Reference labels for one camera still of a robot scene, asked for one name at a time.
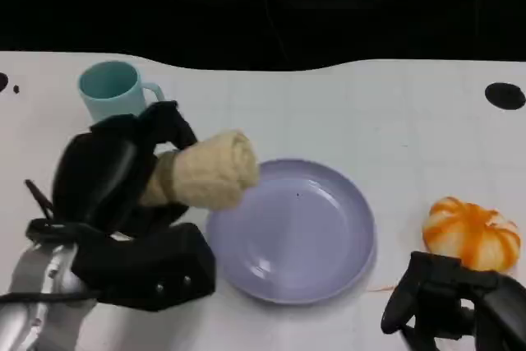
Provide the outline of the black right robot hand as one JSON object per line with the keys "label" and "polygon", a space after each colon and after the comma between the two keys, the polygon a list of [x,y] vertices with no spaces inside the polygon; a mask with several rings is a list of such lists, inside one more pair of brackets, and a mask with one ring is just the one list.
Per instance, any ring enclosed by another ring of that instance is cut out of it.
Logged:
{"label": "black right robot hand", "polygon": [[435,350],[438,339],[474,339],[477,350],[525,348],[525,288],[497,271],[476,271],[457,258],[412,252],[381,318],[410,350]]}

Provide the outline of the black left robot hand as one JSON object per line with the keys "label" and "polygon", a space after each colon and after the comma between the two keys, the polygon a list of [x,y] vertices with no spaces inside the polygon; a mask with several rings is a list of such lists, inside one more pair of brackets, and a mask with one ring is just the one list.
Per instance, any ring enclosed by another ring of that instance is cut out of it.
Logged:
{"label": "black left robot hand", "polygon": [[182,150],[196,142],[175,101],[95,123],[74,136],[62,153],[53,179],[53,217],[131,238],[167,228],[188,208],[181,203],[149,207],[141,202],[158,163],[155,148],[171,143]]}

